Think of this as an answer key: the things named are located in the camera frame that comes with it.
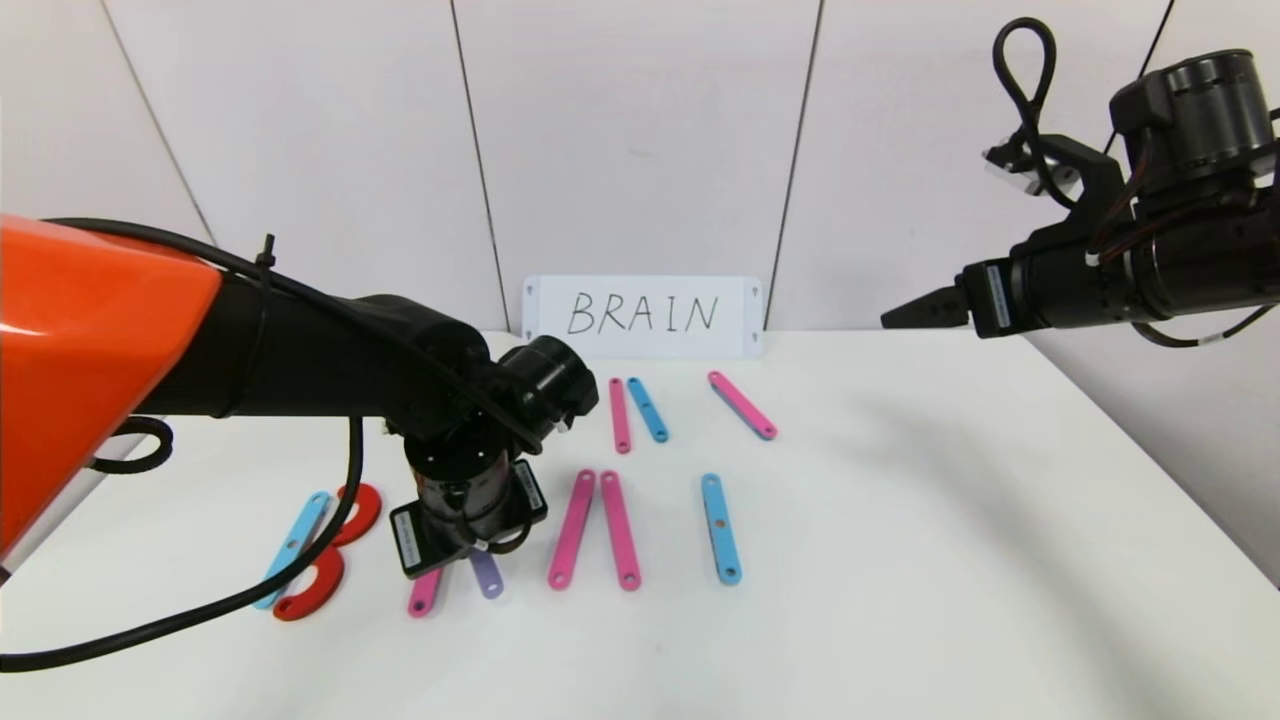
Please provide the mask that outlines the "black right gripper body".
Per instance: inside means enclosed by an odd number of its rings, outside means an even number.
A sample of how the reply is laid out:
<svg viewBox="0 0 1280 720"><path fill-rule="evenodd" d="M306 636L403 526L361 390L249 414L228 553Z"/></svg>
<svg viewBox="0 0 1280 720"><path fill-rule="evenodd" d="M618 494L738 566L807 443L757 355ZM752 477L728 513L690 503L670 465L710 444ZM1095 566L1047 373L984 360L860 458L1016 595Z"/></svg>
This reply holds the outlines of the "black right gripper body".
<svg viewBox="0 0 1280 720"><path fill-rule="evenodd" d="M1080 243L975 263L963 291L980 338L1129 322L1133 281L1123 261L1091 266Z"/></svg>

